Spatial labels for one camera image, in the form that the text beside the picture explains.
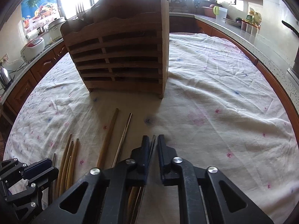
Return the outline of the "tropical fruit poster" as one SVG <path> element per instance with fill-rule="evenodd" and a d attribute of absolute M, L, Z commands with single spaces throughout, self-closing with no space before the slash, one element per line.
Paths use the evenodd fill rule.
<path fill-rule="evenodd" d="M 57 0 L 23 0 L 21 15 L 25 34 L 60 18 Z"/>

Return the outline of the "steel electric kettle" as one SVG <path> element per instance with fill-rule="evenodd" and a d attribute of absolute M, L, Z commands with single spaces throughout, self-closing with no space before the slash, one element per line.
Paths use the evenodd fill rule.
<path fill-rule="evenodd" d="M 3 89 L 6 91 L 9 86 L 12 84 L 13 79 L 11 78 L 10 74 L 8 73 L 7 69 L 1 66 L 0 69 L 0 81 Z"/>

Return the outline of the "white floral tablecloth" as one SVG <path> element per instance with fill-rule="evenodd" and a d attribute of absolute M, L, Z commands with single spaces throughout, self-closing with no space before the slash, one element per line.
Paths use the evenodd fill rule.
<path fill-rule="evenodd" d="M 33 163 L 56 156 L 69 137 L 80 140 L 74 180 L 96 166 L 108 126 L 119 114 L 105 167 L 142 137 L 166 144 L 194 166 L 216 166 L 274 223 L 298 203 L 298 144 L 286 111 L 261 72 L 232 43 L 205 34 L 171 34 L 162 99 L 124 91 L 89 92 L 70 55 L 38 83 L 20 110 L 4 158 Z"/>

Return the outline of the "bamboo chopstick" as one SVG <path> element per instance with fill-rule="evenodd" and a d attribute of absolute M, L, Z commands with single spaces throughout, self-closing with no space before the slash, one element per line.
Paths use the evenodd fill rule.
<path fill-rule="evenodd" d="M 63 153 L 63 157 L 61 160 L 61 164 L 60 164 L 60 169 L 59 169 L 59 175 L 58 175 L 58 179 L 57 179 L 57 183 L 56 183 L 56 188 L 55 188 L 55 199 L 57 199 L 59 197 L 59 189 L 60 189 L 60 183 L 61 183 L 61 179 L 62 179 L 62 174 L 63 174 L 63 169 L 65 166 L 65 162 L 67 159 L 67 154 L 69 152 L 69 148 L 70 148 L 70 141 L 72 138 L 72 134 L 69 135 L 65 149 L 64 149 L 64 153 Z"/>
<path fill-rule="evenodd" d="M 67 170 L 68 170 L 68 163 L 70 160 L 70 156 L 73 152 L 73 141 L 70 142 L 70 145 L 68 147 L 68 152 L 66 154 L 66 159 L 65 159 L 65 163 L 64 163 L 64 167 L 63 167 L 63 171 L 62 171 L 62 177 L 61 177 L 61 182 L 60 182 L 60 186 L 59 186 L 59 196 L 62 195 L 64 193 L 64 189 L 65 189 L 65 182 L 66 182 L 66 177 L 67 177 Z"/>
<path fill-rule="evenodd" d="M 66 182 L 66 190 L 68 190 L 73 185 L 73 174 L 75 169 L 75 161 L 76 161 L 78 146 L 79 146 L 79 138 L 75 140 L 75 144 L 71 154 L 70 166 L 68 168 L 68 175 L 67 175 L 67 182 Z"/>

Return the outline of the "white green pitcher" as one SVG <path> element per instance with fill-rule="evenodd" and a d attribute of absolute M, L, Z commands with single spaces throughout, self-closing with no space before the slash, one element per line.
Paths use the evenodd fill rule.
<path fill-rule="evenodd" d="M 221 21 L 223 18 L 226 18 L 228 9 L 214 6 L 213 7 L 213 13 L 215 15 L 216 21 Z"/>

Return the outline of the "black wok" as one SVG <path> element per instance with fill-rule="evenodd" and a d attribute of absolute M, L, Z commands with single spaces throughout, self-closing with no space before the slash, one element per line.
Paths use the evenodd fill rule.
<path fill-rule="evenodd" d="M 299 38 L 299 32 L 289 23 L 285 22 L 285 21 L 281 21 L 283 25 L 285 25 L 287 28 L 289 28 L 298 38 Z"/>

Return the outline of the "light wooden chopstick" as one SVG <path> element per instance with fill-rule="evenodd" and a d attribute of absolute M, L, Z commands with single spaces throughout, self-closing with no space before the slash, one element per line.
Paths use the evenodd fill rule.
<path fill-rule="evenodd" d="M 110 140 L 111 140 L 112 133 L 113 133 L 113 128 L 115 126 L 115 122 L 117 120 L 118 113 L 119 113 L 119 109 L 116 108 L 114 111 L 114 114 L 112 116 L 112 119 L 110 121 L 107 134 L 105 136 L 105 139 L 103 141 L 103 144 L 102 144 L 100 152 L 99 152 L 97 168 L 100 168 L 100 169 L 104 168 L 106 157 L 107 157 L 108 146 L 110 144 Z"/>

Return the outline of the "lower wooden cabinets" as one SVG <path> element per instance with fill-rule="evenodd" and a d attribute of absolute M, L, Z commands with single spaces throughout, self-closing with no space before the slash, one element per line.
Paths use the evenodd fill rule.
<path fill-rule="evenodd" d="M 1 96 L 3 117 L 13 124 L 25 101 L 54 65 L 67 53 L 63 39 L 49 45 L 27 64 Z"/>

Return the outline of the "metal fork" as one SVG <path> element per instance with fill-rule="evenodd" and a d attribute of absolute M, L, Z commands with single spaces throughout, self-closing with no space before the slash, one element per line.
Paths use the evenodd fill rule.
<path fill-rule="evenodd" d="M 85 14 L 84 6 L 82 3 L 80 3 L 76 6 L 76 15 L 80 20 L 83 20 L 84 14 Z"/>

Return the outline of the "pink plastic basin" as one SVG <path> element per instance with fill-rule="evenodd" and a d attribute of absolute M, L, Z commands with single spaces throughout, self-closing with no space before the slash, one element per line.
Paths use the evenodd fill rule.
<path fill-rule="evenodd" d="M 208 7 L 203 6 L 202 9 L 203 9 L 204 15 L 207 17 L 216 18 L 216 15 L 214 14 L 214 11 L 213 11 L 214 7 L 215 7 L 215 5 L 210 5 Z"/>

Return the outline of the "wooden utensil holder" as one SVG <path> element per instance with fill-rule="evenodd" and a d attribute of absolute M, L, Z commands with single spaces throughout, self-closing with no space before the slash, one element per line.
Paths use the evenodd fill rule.
<path fill-rule="evenodd" d="M 99 0 L 61 26 L 88 90 L 141 91 L 163 98 L 169 65 L 168 0 Z"/>

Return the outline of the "white slow cooker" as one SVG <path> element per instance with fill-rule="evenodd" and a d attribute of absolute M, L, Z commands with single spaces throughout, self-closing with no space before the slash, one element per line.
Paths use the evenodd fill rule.
<path fill-rule="evenodd" d="M 60 18 L 54 19 L 54 21 L 49 24 L 48 30 L 50 32 L 52 41 L 56 41 L 57 39 L 62 38 L 60 28 L 65 21 L 66 21 L 66 19 L 64 17 L 60 17 Z"/>

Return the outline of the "white red rice cooker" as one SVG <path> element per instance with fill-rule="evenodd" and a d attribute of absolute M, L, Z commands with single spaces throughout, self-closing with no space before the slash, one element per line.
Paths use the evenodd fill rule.
<path fill-rule="evenodd" d="M 42 37 L 37 37 L 28 42 L 20 51 L 24 62 L 29 62 L 39 55 L 45 48 L 45 41 Z"/>

